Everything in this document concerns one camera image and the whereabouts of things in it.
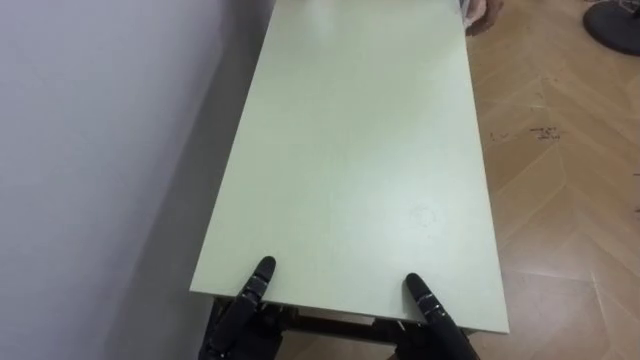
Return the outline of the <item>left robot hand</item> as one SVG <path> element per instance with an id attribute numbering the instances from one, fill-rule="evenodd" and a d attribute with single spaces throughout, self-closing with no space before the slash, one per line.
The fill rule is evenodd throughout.
<path id="1" fill-rule="evenodd" d="M 276 268 L 276 260 L 260 260 L 238 295 L 226 305 L 214 302 L 198 360 L 274 360 L 282 342 L 282 330 L 260 311 Z"/>

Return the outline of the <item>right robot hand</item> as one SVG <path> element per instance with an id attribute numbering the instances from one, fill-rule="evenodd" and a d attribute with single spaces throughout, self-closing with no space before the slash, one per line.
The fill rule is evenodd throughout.
<path id="1" fill-rule="evenodd" d="M 479 360 L 468 337 L 456 325 L 435 294 L 416 273 L 405 285 L 423 317 L 421 323 L 391 325 L 388 332 L 396 344 L 398 360 Z"/>

